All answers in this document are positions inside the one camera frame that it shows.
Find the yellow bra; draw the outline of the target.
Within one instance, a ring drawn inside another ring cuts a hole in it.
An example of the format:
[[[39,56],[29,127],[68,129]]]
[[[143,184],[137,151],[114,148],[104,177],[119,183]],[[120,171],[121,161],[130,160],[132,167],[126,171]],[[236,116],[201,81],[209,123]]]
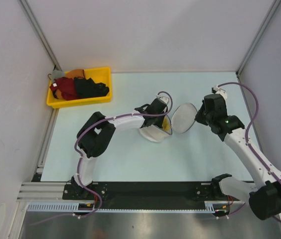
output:
[[[171,125],[170,125],[170,119],[168,116],[165,116],[162,122],[162,129],[164,131],[170,131],[171,130]]]

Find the white mesh laundry bag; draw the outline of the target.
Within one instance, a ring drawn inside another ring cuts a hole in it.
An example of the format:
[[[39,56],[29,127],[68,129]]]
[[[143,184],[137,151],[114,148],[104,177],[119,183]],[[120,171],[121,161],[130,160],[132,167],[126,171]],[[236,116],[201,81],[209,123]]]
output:
[[[140,134],[151,142],[160,143],[164,139],[172,136],[172,134],[178,133],[183,134],[194,125],[195,117],[198,113],[196,106],[192,103],[181,104],[174,112],[170,119],[171,130],[164,131],[162,128],[151,125],[139,129]]]

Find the black garment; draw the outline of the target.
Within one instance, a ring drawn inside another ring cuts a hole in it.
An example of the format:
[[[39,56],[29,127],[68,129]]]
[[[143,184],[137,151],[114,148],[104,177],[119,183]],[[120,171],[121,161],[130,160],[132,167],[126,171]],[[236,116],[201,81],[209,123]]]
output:
[[[110,89],[104,83],[95,83],[92,78],[74,78],[77,96],[81,99],[106,96]]]

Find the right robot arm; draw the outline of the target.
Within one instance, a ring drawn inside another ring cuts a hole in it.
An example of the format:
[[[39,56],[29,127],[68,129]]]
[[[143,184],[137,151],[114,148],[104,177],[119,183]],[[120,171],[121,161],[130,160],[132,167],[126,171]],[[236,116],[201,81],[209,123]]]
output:
[[[195,120],[210,127],[233,150],[254,182],[252,186],[230,174],[222,174],[212,179],[211,195],[217,200],[228,195],[246,203],[260,220],[280,214],[281,171],[254,146],[240,119],[227,114],[224,97],[206,95]]]

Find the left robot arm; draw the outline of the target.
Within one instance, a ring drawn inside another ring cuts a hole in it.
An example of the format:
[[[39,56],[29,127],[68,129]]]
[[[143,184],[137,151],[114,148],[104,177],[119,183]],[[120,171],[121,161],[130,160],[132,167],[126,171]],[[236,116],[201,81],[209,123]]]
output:
[[[135,108],[131,113],[105,117],[95,112],[77,134],[74,148],[80,154],[76,172],[71,178],[73,192],[80,199],[90,196],[92,176],[97,158],[107,149],[116,132],[138,129],[151,142],[161,142],[172,135],[168,103],[171,98],[156,96],[151,104]]]

